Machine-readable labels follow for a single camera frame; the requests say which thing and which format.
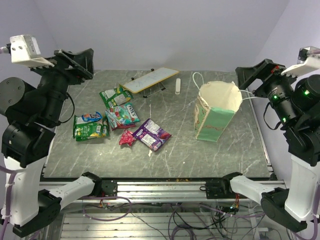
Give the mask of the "red snack packet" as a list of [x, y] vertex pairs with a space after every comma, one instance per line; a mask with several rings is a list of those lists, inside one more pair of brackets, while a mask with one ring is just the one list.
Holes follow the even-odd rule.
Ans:
[[121, 146], [122, 145], [128, 145], [129, 147], [131, 147], [135, 141], [136, 141], [136, 138], [133, 136], [133, 132], [131, 132], [130, 130], [126, 129], [122, 133], [118, 143]]

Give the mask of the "large purple snack bag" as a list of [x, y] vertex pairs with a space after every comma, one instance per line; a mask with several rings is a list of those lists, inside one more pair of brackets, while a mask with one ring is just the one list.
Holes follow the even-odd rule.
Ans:
[[144, 143], [152, 151], [159, 150], [170, 138], [171, 134], [148, 118], [132, 136]]

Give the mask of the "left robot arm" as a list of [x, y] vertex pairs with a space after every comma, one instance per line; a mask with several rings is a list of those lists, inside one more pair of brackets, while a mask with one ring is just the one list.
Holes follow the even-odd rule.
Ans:
[[40, 189], [42, 170], [59, 126], [70, 85], [79, 85], [94, 76], [94, 51], [73, 53], [58, 49], [45, 65], [30, 70], [40, 75], [37, 87], [18, 77], [0, 84], [0, 113], [8, 127], [2, 135], [1, 152], [7, 174], [1, 224], [12, 225], [20, 238], [50, 225], [60, 211], [73, 201], [102, 193], [102, 179], [86, 172], [78, 179], [52, 190]]

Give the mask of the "purple red candy bag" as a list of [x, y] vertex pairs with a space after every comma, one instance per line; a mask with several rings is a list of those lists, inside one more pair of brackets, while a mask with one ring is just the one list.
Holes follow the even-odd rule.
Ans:
[[116, 121], [109, 121], [109, 125], [112, 131], [116, 129], [128, 129], [136, 126], [135, 123], [122, 124]]

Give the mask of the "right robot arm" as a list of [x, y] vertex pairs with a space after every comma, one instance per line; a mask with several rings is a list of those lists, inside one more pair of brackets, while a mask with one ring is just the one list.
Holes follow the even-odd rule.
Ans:
[[279, 118], [277, 127], [292, 162], [291, 182], [288, 189], [266, 187], [234, 172], [225, 175], [220, 186], [224, 197], [240, 194], [255, 201], [271, 220], [294, 233], [320, 220], [320, 77], [314, 70], [306, 62], [287, 68], [270, 59], [236, 68], [240, 89], [262, 81], [253, 94], [267, 98]]

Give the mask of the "teal Fox's mint bag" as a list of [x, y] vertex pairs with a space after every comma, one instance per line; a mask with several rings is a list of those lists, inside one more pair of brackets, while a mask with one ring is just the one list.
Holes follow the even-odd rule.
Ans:
[[131, 103], [125, 103], [120, 106], [107, 108], [105, 110], [105, 114], [108, 122], [113, 121], [120, 124], [130, 124], [140, 121]]

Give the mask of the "green Fox's candy bag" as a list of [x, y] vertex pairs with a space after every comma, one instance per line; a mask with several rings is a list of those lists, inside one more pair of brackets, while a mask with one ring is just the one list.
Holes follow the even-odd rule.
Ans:
[[108, 121], [106, 117], [98, 121], [85, 122], [80, 116], [73, 117], [73, 138], [77, 142], [83, 142], [95, 138], [104, 138], [109, 135]]

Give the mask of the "decorated paper gift bag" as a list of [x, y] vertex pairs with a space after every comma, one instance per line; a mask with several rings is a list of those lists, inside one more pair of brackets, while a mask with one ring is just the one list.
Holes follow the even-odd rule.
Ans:
[[232, 82], [205, 83], [200, 72], [192, 74], [198, 90], [194, 106], [195, 139], [217, 142], [245, 100], [254, 99], [253, 93], [240, 90]]

